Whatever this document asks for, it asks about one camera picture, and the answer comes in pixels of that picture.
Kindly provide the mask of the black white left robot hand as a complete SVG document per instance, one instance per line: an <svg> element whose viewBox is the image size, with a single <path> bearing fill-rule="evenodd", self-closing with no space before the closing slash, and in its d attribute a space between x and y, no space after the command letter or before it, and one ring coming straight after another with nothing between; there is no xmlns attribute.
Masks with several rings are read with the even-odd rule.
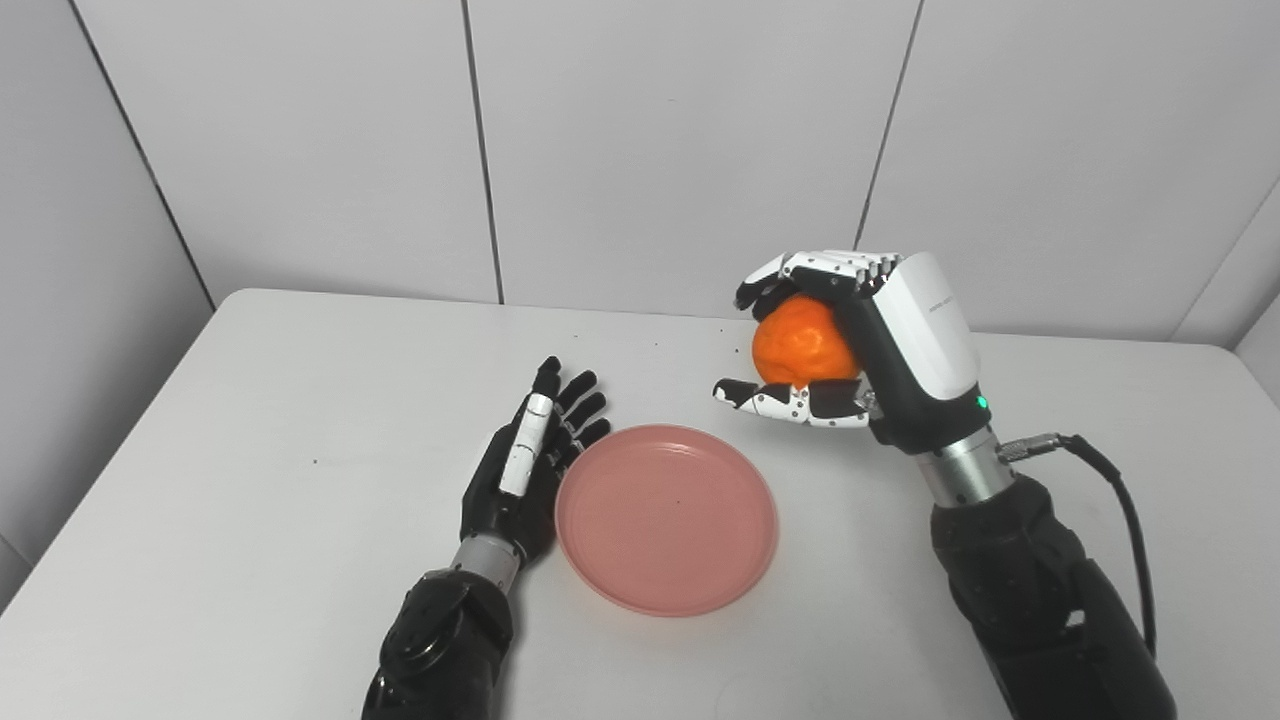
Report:
<svg viewBox="0 0 1280 720"><path fill-rule="evenodd" d="M611 433L607 400L594 372L563 380L549 356L512 419L490 439L462 498L460 538L493 537L521 568L556 538L556 501L570 466Z"/></svg>

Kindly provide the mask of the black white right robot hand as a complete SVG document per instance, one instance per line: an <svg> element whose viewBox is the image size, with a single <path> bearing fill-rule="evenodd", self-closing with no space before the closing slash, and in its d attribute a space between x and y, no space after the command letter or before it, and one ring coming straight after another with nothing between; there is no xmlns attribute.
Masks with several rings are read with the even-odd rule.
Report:
<svg viewBox="0 0 1280 720"><path fill-rule="evenodd" d="M979 354L945 274L929 252L785 252L749 274L733 304L759 320L790 299L835 315L860 364L851 380L806 384L724 378L713 395L741 413L820 428L869 428L908 455L937 454L991 421Z"/></svg>

